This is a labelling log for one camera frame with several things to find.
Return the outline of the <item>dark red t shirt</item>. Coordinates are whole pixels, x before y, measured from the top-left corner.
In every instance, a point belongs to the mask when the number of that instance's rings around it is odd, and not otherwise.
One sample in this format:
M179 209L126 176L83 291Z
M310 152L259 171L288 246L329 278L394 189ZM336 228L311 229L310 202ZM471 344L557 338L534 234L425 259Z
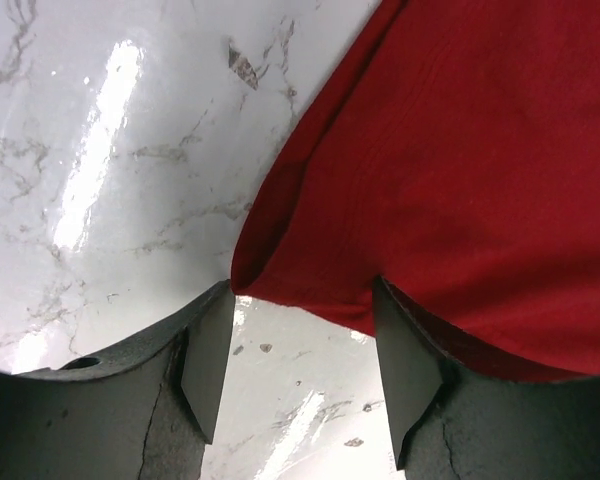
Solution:
M383 1L267 174L239 295L373 334L383 278L521 359L600 374L600 1Z

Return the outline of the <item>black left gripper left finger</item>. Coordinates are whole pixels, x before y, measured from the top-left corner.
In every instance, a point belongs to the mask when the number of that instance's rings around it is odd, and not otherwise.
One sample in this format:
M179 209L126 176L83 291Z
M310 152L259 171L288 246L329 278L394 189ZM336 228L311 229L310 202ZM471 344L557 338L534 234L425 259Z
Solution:
M0 479L196 479L214 438L234 296L181 310L59 369L0 372Z

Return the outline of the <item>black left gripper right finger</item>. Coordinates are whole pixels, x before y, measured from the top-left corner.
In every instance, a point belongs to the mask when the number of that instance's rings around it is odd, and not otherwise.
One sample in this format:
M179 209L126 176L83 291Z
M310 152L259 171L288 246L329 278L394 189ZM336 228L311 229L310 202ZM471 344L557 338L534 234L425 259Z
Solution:
M600 479L600 375L520 382L532 363L373 285L395 464L409 479Z

